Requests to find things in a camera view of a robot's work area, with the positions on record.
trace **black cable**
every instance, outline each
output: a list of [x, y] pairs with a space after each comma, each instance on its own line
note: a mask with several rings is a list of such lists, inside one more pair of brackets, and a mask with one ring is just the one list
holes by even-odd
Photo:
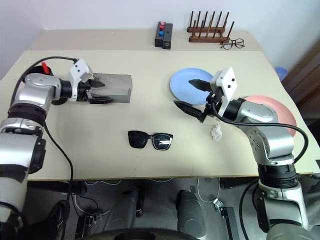
[[71, 197], [71, 199], [72, 199], [72, 204], [73, 204], [74, 211], [78, 215], [78, 217], [80, 217], [80, 214], [78, 213], [77, 208], [76, 208], [75, 200], [74, 200], [73, 197]]
[[87, 197], [87, 196], [81, 196], [81, 195], [79, 195], [79, 198], [88, 199], [88, 200], [91, 200], [92, 202], [94, 202], [94, 204], [95, 204], [95, 206], [96, 206], [96, 211], [98, 212], [98, 210], [99, 210], [99, 205], [98, 205], [98, 203], [97, 203], [96, 200], [94, 200], [93, 198], [90, 198], [90, 197]]
[[256, 195], [256, 191], [257, 191], [258, 187], [259, 187], [259, 184], [257, 183], [255, 188], [254, 188], [254, 190], [253, 190], [253, 192], [252, 192], [252, 204], [253, 204], [254, 209], [256, 211], [257, 211], [257, 205], [256, 205], [256, 201], [255, 201], [255, 195]]
[[12, 212], [14, 212], [17, 215], [21, 215], [21, 212], [15, 206], [13, 206], [10, 203], [7, 203], [5, 201], [0, 201], [0, 206], [3, 206], [5, 208], [7, 208], [7, 209], [10, 209]]
[[220, 116], [218, 114], [218, 111], [216, 109], [216, 104], [213, 103], [211, 104], [211, 108], [213, 110], [213, 113], [215, 115], [215, 117], [217, 117], [219, 120], [221, 120], [222, 122], [226, 123], [226, 124], [231, 124], [231, 125], [236, 125], [236, 126], [248, 126], [248, 127], [283, 127], [283, 128], [289, 128], [289, 129], [294, 129], [297, 132], [301, 133], [301, 135], [303, 136], [304, 139], [304, 145], [303, 148], [301, 150], [301, 152], [299, 153], [299, 155], [294, 159], [294, 163], [297, 163], [299, 161], [299, 159], [305, 154], [307, 148], [308, 148], [308, 144], [309, 144], [309, 139], [307, 134], [305, 133], [305, 131], [303, 131], [301, 128], [297, 127], [297, 126], [293, 126], [290, 124], [284, 124], [284, 123], [273, 123], [273, 122], [269, 122], [269, 123], [247, 123], [247, 122], [236, 122], [236, 121], [231, 121], [228, 120], [222, 116]]
[[49, 60], [49, 59], [64, 59], [64, 60], [70, 60], [73, 61], [74, 63], [76, 63], [78, 61], [77, 58], [71, 58], [71, 57], [65, 57], [65, 56], [48, 56], [48, 57], [44, 57], [38, 61], [36, 61], [34, 64], [32, 64], [27, 70], [24, 71], [24, 73], [20, 76], [20, 78], [18, 79], [17, 83], [15, 84], [13, 93], [12, 93], [12, 97], [11, 97], [11, 102], [10, 102], [10, 106], [14, 103], [15, 98], [16, 98], [16, 94], [18, 91], [18, 88], [20, 86], [20, 83], [25, 79], [26, 75], [29, 73], [29, 71], [34, 68], [35, 66], [37, 66], [39, 63]]
[[249, 185], [246, 186], [246, 188], [244, 189], [244, 191], [243, 191], [243, 193], [242, 193], [242, 195], [241, 195], [241, 198], [240, 198], [240, 203], [239, 203], [239, 218], [240, 218], [240, 225], [241, 225], [241, 229], [242, 229], [242, 232], [243, 232], [243, 235], [244, 235], [245, 240], [249, 240], [249, 238], [248, 238], [248, 235], [247, 235], [247, 232], [246, 232], [246, 228], [245, 228], [245, 225], [244, 225], [244, 219], [243, 219], [243, 214], [242, 214], [242, 206], [243, 206], [244, 198], [245, 198], [245, 195], [246, 195], [247, 191], [248, 191], [249, 188], [251, 188], [251, 186], [254, 185], [258, 180], [259, 180], [259, 178], [256, 178], [255, 180], [253, 180], [252, 182], [250, 182]]
[[[69, 165], [70, 165], [70, 181], [69, 181], [69, 189], [66, 195], [66, 202], [67, 202], [67, 206], [68, 203], [70, 201], [70, 195], [71, 195], [71, 190], [72, 190], [72, 185], [73, 185], [73, 180], [74, 180], [74, 166], [70, 160], [70, 158], [67, 156], [67, 154], [65, 153], [65, 151], [59, 146], [59, 144], [54, 140], [54, 138], [52, 137], [52, 135], [49, 132], [47, 123], [44, 122], [43, 125], [46, 134], [48, 134], [49, 138], [51, 139], [51, 141], [54, 143], [54, 145], [60, 150], [60, 152], [63, 154], [63, 156], [65, 157], [65, 159], [68, 161]], [[65, 238], [65, 234], [66, 234], [66, 225], [67, 225], [67, 219], [68, 219], [68, 211], [66, 210], [64, 213], [64, 223], [63, 223], [63, 229], [62, 229], [62, 235], [61, 235], [61, 239], [63, 240]]]

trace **beige tabletop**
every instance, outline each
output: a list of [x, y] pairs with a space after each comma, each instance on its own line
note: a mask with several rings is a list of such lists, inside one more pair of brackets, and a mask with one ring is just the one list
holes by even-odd
[[[133, 90], [129, 104], [67, 102], [50, 107], [48, 127], [73, 162], [75, 179], [256, 176], [257, 164], [245, 134], [220, 122], [222, 139], [213, 141], [210, 130], [216, 120], [207, 117], [201, 124], [183, 113], [173, 103], [176, 98], [169, 88], [170, 77], [183, 68], [201, 68], [214, 75], [225, 67], [233, 67], [238, 83], [234, 97], [265, 95], [286, 105], [297, 125], [309, 136], [309, 147], [296, 164], [297, 172], [320, 172], [315, 161], [320, 159], [317, 142], [265, 54], [248, 33], [233, 33], [233, 38], [241, 36], [245, 41], [246, 47], [240, 50], [221, 50], [218, 44], [188, 43], [188, 33], [184, 32], [172, 37], [171, 50], [163, 50], [153, 47], [154, 34], [147, 34], [153, 33], [151, 30], [137, 30], [128, 35], [136, 39], [144, 34], [149, 39], [145, 47], [137, 40], [124, 40], [123, 31], [64, 30], [42, 34], [0, 81], [0, 119], [7, 117], [14, 85], [31, 63], [47, 56], [83, 58], [95, 73], [131, 75]], [[93, 44], [87, 36], [93, 37]], [[72, 41], [77, 39], [80, 43], [72, 47]], [[64, 60], [49, 60], [47, 64], [62, 79], [71, 67]], [[167, 151], [159, 151], [149, 141], [143, 149], [132, 148], [129, 130], [173, 134], [172, 145]], [[70, 177], [67, 161], [46, 134], [44, 138], [47, 144], [43, 168], [29, 175], [29, 179], [67, 180]], [[303, 138], [297, 134], [295, 156], [302, 146]]]

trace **cable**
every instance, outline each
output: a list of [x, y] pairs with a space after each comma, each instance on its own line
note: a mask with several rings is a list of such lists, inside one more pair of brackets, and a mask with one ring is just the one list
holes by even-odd
[[104, 222], [104, 225], [103, 225], [103, 231], [105, 231], [106, 230], [106, 226], [107, 226], [107, 222], [108, 222], [108, 219], [109, 219], [109, 217], [110, 217], [110, 214], [106, 217], [106, 219], [105, 219], [105, 222]]
[[65, 57], [65, 56], [48, 56], [48, 57], [44, 57], [38, 61], [36, 61], [34, 64], [32, 64], [27, 70], [25, 70], [23, 72], [23, 74], [20, 76], [20, 78], [18, 79], [17, 83], [15, 84], [13, 93], [12, 93], [12, 97], [11, 97], [11, 102], [10, 102], [10, 106], [14, 103], [16, 95], [17, 95], [17, 91], [18, 88], [20, 86], [20, 83], [25, 79], [26, 75], [30, 72], [30, 70], [32, 68], [34, 68], [35, 66], [37, 66], [39, 63], [49, 60], [49, 59], [64, 59], [64, 60], [70, 60], [73, 61], [74, 63], [76, 63], [78, 61], [77, 58], [71, 58], [71, 57]]
[[214, 200], [216, 200], [216, 199], [219, 197], [219, 193], [220, 193], [220, 177], [218, 177], [218, 179], [219, 179], [218, 192], [217, 192], [217, 194], [216, 194], [216, 196], [215, 196], [214, 199], [212, 199], [212, 200], [210, 200], [210, 201], [207, 201], [207, 200], [204, 200], [204, 199], [201, 197], [201, 195], [200, 195], [200, 192], [199, 192], [199, 181], [200, 181], [200, 177], [198, 177], [198, 180], [197, 180], [197, 182], [196, 182], [196, 190], [197, 190], [198, 196], [199, 196], [199, 198], [200, 198], [200, 200], [201, 200], [202, 202], [205, 202], [205, 203], [213, 203]]
[[110, 213], [111, 212], [111, 210], [107, 210], [107, 211], [105, 211], [105, 212], [103, 212], [103, 213], [101, 213], [102, 215], [106, 215], [106, 214], [108, 214], [108, 213]]
[[95, 182], [93, 182], [93, 183], [88, 183], [87, 181], [84, 181], [84, 183], [85, 183], [86, 185], [88, 185], [88, 186], [92, 186], [92, 185], [97, 184], [98, 181], [95, 181]]
[[[59, 144], [54, 140], [54, 138], [52, 137], [51, 133], [49, 132], [47, 123], [44, 122], [43, 127], [46, 131], [46, 134], [49, 136], [49, 138], [51, 139], [51, 141], [54, 143], [54, 145], [60, 150], [60, 152], [63, 154], [63, 156], [65, 157], [65, 159], [68, 161], [69, 165], [70, 165], [70, 181], [69, 181], [69, 189], [68, 192], [66, 194], [66, 202], [67, 204], [69, 203], [70, 200], [70, 195], [71, 195], [71, 190], [72, 190], [72, 185], [73, 185], [73, 180], [74, 180], [74, 166], [70, 160], [70, 158], [67, 156], [67, 154], [65, 153], [65, 151], [59, 146]], [[63, 240], [65, 238], [65, 234], [66, 234], [66, 225], [67, 225], [67, 219], [68, 219], [68, 211], [65, 211], [64, 213], [64, 223], [63, 223], [63, 229], [62, 229], [62, 234], [61, 234], [61, 239]]]
[[104, 183], [104, 184], [108, 184], [108, 185], [111, 185], [111, 186], [116, 186], [118, 184], [121, 183], [122, 180], [119, 180], [117, 183], [110, 183], [110, 182], [107, 182], [107, 181], [100, 181], [101, 183]]
[[255, 195], [256, 195], [256, 191], [257, 191], [258, 187], [259, 187], [259, 184], [257, 183], [255, 188], [254, 188], [254, 190], [253, 190], [253, 192], [252, 192], [252, 204], [253, 204], [254, 209], [256, 211], [257, 211], [257, 205], [256, 205], [256, 202], [255, 202]]
[[95, 207], [96, 207], [96, 210], [98, 211], [98, 209], [99, 209], [99, 205], [98, 205], [98, 203], [97, 203], [97, 201], [96, 201], [96, 200], [94, 200], [93, 198], [90, 198], [90, 197], [87, 197], [87, 196], [81, 196], [81, 195], [79, 195], [79, 198], [87, 199], [87, 200], [91, 200], [92, 202], [94, 202]]
[[211, 108], [213, 110], [214, 115], [219, 120], [221, 120], [222, 122], [224, 122], [226, 124], [231, 124], [231, 125], [236, 125], [236, 126], [248, 126], [248, 127], [283, 127], [283, 128], [289, 128], [289, 129], [296, 130], [297, 132], [299, 132], [303, 136], [304, 145], [303, 145], [303, 148], [302, 148], [301, 152], [299, 153], [299, 155], [294, 159], [294, 163], [297, 163], [299, 161], [299, 159], [305, 154], [305, 152], [308, 148], [308, 144], [309, 144], [308, 136], [305, 133], [305, 131], [303, 131], [301, 128], [299, 128], [297, 126], [284, 124], [284, 123], [272, 123], [272, 122], [270, 122], [270, 123], [246, 123], [246, 122], [231, 121], [231, 120], [228, 120], [218, 114], [215, 103], [211, 104]]
[[121, 183], [122, 180], [119, 180], [117, 183], [111, 183], [111, 182], [107, 182], [107, 181], [95, 181], [93, 183], [88, 183], [88, 181], [85, 181], [84, 183], [88, 186], [92, 186], [92, 185], [95, 185], [97, 183], [104, 183], [104, 184], [108, 184], [108, 185], [111, 185], [111, 186], [116, 186], [118, 184]]
[[78, 203], [77, 203], [77, 195], [74, 195], [74, 204], [75, 204], [75, 206], [76, 206], [81, 212], [83, 212], [83, 213], [85, 213], [85, 214], [88, 214], [88, 215], [93, 215], [93, 214], [94, 214], [94, 213], [92, 213], [92, 212], [87, 212], [86, 210], [82, 209], [82, 208], [78, 205]]
[[7, 209], [10, 209], [11, 212], [14, 212], [16, 215], [21, 215], [21, 212], [12, 204], [5, 201], [0, 201], [0, 206], [3, 206]]
[[166, 182], [170, 182], [173, 178], [170, 178], [168, 180], [164, 180], [164, 181], [159, 181], [159, 180], [154, 180], [154, 179], [148, 179], [150, 181], [156, 182], [156, 183], [166, 183]]
[[75, 204], [74, 198], [72, 197], [71, 199], [72, 199], [72, 203], [73, 203], [74, 211], [75, 211], [75, 213], [78, 215], [78, 217], [80, 217], [80, 214], [79, 214], [79, 213], [78, 213], [78, 211], [77, 211], [77, 207], [76, 207], [76, 204]]
[[242, 214], [242, 206], [243, 206], [243, 203], [244, 203], [244, 198], [245, 198], [245, 195], [247, 193], [247, 191], [249, 190], [249, 188], [251, 188], [252, 185], [254, 185], [257, 181], [259, 180], [259, 178], [256, 178], [255, 180], [253, 180], [252, 182], [250, 182], [248, 184], [248, 186], [246, 186], [246, 188], [244, 189], [242, 195], [241, 195], [241, 198], [240, 198], [240, 203], [239, 203], [239, 218], [240, 218], [240, 225], [241, 225], [241, 229], [242, 229], [242, 232], [243, 232], [243, 235], [244, 235], [244, 238], [245, 240], [249, 240], [248, 238], [248, 235], [247, 235], [247, 232], [246, 232], [246, 228], [245, 228], [245, 225], [244, 225], [244, 219], [243, 219], [243, 214]]

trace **eyeglasses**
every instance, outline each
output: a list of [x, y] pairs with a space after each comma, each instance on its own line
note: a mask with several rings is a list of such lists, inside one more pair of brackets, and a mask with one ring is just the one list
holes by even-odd
[[129, 144], [131, 147], [136, 149], [143, 149], [148, 139], [152, 139], [152, 143], [155, 149], [157, 150], [168, 150], [170, 148], [173, 135], [168, 133], [155, 133], [153, 135], [149, 135], [144, 131], [129, 131]]
[[245, 41], [242, 38], [237, 38], [236, 40], [226, 39], [220, 42], [220, 44], [222, 45], [220, 48], [224, 48], [225, 50], [231, 49], [234, 45], [238, 49], [242, 49], [245, 46]]

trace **black sunglasses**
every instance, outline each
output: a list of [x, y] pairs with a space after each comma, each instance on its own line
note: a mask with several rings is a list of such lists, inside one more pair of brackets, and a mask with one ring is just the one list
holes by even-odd
[[129, 131], [129, 144], [131, 147], [136, 149], [143, 149], [148, 139], [152, 139], [152, 144], [157, 150], [168, 150], [170, 148], [172, 139], [174, 136], [168, 133], [155, 133], [149, 135], [144, 131]]

